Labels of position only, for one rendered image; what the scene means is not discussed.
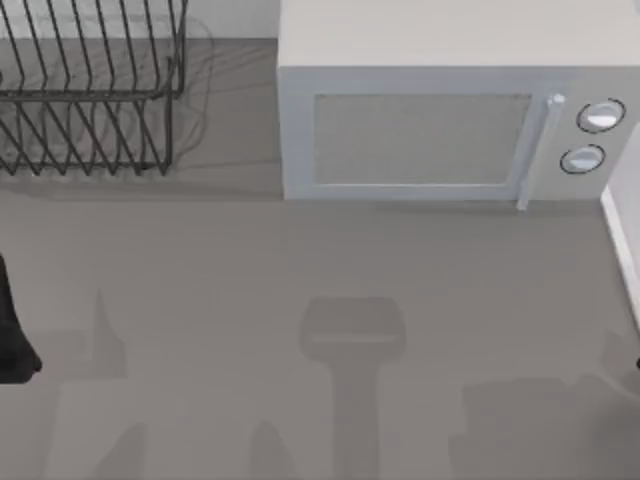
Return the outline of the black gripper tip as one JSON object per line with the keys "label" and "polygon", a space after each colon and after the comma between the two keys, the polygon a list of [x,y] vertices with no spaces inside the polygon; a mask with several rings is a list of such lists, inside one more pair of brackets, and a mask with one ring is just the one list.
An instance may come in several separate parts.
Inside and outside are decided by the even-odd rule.
{"label": "black gripper tip", "polygon": [[18,320],[6,262],[0,254],[0,385],[26,384],[42,367]]}

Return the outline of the small microwave knob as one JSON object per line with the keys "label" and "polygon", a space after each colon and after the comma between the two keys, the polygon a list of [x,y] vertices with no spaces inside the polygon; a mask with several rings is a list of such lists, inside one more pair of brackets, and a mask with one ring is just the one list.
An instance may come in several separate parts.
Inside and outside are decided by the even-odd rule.
{"label": "small microwave knob", "polygon": [[597,170],[606,159],[606,152],[598,145],[589,144],[565,152],[559,162],[568,175],[584,175]]}

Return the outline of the microwave door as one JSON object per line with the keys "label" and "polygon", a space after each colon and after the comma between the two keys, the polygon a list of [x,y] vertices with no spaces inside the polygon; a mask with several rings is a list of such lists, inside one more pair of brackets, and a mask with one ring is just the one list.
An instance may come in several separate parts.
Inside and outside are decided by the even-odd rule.
{"label": "microwave door", "polygon": [[284,194],[512,201],[543,93],[533,74],[499,68],[282,67]]}

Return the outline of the pale microwave oven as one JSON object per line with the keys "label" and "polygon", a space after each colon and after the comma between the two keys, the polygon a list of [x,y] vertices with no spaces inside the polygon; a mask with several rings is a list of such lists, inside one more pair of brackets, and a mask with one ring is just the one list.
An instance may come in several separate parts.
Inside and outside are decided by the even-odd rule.
{"label": "pale microwave oven", "polygon": [[[640,0],[281,0],[282,67],[499,68],[533,74],[543,112],[521,182],[544,124],[546,99],[566,97],[538,177],[536,201],[600,198],[640,123]],[[617,99],[626,115],[614,129],[581,131],[587,104]],[[606,159],[568,175],[562,155],[589,144]]]}

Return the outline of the large microwave knob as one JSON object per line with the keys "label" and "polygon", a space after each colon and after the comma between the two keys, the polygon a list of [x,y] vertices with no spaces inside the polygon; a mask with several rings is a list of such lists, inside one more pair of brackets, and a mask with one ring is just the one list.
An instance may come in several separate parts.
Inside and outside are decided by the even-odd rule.
{"label": "large microwave knob", "polygon": [[614,129],[626,115],[625,105],[617,99],[607,99],[585,105],[577,115],[578,128],[589,134]]}

